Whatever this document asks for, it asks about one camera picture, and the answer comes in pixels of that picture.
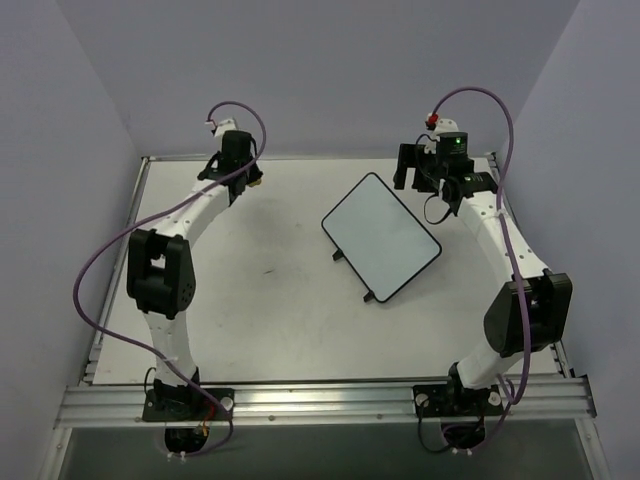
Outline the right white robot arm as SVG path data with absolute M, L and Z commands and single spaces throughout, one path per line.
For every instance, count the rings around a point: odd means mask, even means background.
M 499 284 L 484 319 L 484 336 L 457 362 L 444 400 L 455 412 L 469 411 L 514 364 L 529 374 L 533 354 L 561 340 L 573 284 L 553 272 L 532 250 L 505 208 L 499 183 L 477 169 L 467 153 L 464 132 L 425 133 L 399 147 L 393 186 L 411 188 L 442 200 L 446 214 L 473 234 Z

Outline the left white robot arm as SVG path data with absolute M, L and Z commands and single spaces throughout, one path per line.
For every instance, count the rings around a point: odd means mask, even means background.
M 196 177 L 196 199 L 129 237 L 127 294 L 143 313 L 153 348 L 166 358 L 156 363 L 153 394 L 179 419 L 194 417 L 202 405 L 200 391 L 190 386 L 199 382 L 186 324 L 186 310 L 196 293 L 191 248 L 246 187 L 260 183 L 256 153 L 250 133 L 225 132 L 221 149 Z

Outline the small black-framed whiteboard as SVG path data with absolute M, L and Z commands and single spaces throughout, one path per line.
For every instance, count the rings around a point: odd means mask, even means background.
M 440 242 L 374 172 L 324 216 L 321 228 L 366 288 L 363 301 L 386 303 L 442 254 Z

